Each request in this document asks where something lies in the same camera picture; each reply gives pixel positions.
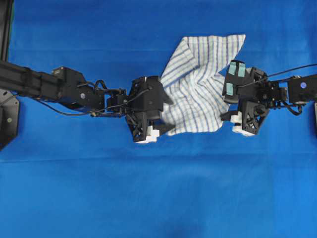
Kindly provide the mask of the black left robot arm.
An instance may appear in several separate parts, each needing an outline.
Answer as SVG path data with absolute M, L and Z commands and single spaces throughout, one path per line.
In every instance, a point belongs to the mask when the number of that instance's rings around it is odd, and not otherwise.
M 133 80 L 127 92 L 121 88 L 109 89 L 103 80 L 88 82 L 82 73 L 67 67 L 59 67 L 48 74 L 2 60 L 0 87 L 45 106 L 61 104 L 73 110 L 73 116 L 125 117 L 133 141 L 137 143 L 156 141 L 175 128 L 161 117 L 164 105 L 172 105 L 173 101 L 158 76 Z

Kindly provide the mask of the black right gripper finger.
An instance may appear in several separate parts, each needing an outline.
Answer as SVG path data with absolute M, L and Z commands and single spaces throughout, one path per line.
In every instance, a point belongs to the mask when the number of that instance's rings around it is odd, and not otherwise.
M 220 115 L 222 121 L 229 121 L 234 124 L 233 132 L 242 132 L 242 113 L 240 111 L 228 111 Z

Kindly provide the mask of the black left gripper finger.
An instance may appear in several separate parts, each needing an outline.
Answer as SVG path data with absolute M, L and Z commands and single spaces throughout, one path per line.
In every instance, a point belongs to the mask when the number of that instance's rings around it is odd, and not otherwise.
M 173 100 L 166 93 L 165 89 L 162 89 L 162 101 L 164 104 L 173 104 Z
M 157 138 L 175 128 L 172 124 L 155 124 L 148 126 L 146 142 L 156 142 Z

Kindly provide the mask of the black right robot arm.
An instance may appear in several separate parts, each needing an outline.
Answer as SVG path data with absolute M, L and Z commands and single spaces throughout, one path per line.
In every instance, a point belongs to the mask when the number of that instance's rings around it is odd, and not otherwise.
M 269 81 L 268 75 L 255 68 L 230 65 L 222 94 L 237 110 L 221 114 L 222 121 L 234 124 L 233 131 L 245 136 L 258 134 L 270 110 L 287 108 L 299 116 L 310 101 L 317 99 L 317 76 L 292 76 Z

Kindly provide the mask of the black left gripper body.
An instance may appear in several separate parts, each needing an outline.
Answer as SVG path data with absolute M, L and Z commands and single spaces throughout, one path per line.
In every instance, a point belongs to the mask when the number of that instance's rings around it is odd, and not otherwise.
M 142 95 L 145 92 L 147 92 L 147 89 L 145 91 L 141 92 L 139 95 L 137 95 L 133 99 L 127 98 L 128 103 L 133 101 L 134 99 L 136 99 L 137 97 L 139 97 L 140 95 Z M 133 109 L 129 106 L 128 106 L 127 115 L 125 118 L 126 118 L 126 122 L 127 122 L 128 126 L 129 126 L 129 129 L 132 133 L 133 141 L 140 142 L 140 141 L 146 140 L 147 128 L 155 120 L 148 119 L 145 112 L 137 112 L 136 109 Z

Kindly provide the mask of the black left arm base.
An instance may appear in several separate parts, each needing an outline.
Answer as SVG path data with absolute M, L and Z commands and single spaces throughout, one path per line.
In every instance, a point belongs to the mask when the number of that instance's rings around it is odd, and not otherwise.
M 7 90 L 0 90 L 0 150 L 18 135 L 20 104 Z

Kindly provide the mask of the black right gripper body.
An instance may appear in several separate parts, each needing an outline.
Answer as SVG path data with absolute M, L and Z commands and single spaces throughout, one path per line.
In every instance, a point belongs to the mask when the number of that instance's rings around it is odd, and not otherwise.
M 237 132 L 257 135 L 271 109 L 280 106 L 280 87 L 267 74 L 255 67 L 247 68 L 237 86 Z

